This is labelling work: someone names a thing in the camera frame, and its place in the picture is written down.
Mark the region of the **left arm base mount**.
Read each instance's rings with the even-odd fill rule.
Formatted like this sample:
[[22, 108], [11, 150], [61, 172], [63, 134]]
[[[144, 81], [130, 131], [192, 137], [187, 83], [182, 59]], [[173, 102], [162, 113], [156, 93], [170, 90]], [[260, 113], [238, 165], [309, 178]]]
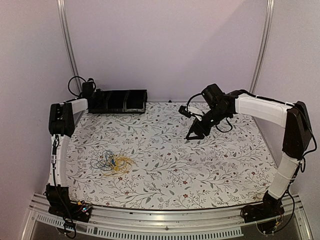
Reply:
[[73, 221], [88, 223], [93, 210], [93, 204], [84, 200], [72, 202], [69, 200], [57, 199], [50, 201], [48, 212], [62, 218], [72, 218]]

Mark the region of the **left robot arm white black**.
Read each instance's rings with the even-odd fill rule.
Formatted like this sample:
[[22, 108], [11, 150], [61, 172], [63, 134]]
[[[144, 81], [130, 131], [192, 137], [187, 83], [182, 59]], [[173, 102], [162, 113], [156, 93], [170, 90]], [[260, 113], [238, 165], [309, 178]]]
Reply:
[[96, 91], [93, 78], [83, 81], [82, 92], [74, 94], [75, 98], [50, 106], [48, 130], [51, 135], [50, 175], [45, 195], [51, 207], [63, 216], [70, 217], [74, 213], [74, 205], [69, 198], [67, 186], [67, 149], [76, 129], [75, 115], [89, 109], [89, 99]]

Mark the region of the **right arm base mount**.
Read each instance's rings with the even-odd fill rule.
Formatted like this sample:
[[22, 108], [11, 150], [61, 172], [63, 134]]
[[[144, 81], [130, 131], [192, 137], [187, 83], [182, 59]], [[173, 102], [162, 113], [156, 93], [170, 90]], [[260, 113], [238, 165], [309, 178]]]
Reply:
[[245, 223], [259, 222], [256, 226], [264, 235], [274, 234], [283, 221], [285, 213], [281, 200], [267, 199], [260, 204], [245, 205], [240, 210], [240, 216]]

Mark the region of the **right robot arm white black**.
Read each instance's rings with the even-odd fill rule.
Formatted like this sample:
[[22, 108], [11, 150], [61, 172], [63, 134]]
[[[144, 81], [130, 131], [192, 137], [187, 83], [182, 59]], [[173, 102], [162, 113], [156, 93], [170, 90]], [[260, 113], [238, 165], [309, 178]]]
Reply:
[[236, 114], [248, 115], [276, 124], [284, 129], [282, 157], [274, 180], [259, 206], [262, 218], [269, 218], [278, 210], [279, 201], [294, 182], [298, 171], [305, 170], [305, 156], [310, 153], [308, 146], [315, 140], [307, 107], [304, 102], [283, 102], [254, 95], [244, 89], [224, 93], [217, 84], [208, 85], [199, 96], [209, 106], [203, 112], [190, 105], [180, 106], [179, 113], [194, 118], [188, 131], [187, 140], [202, 140], [212, 127]]

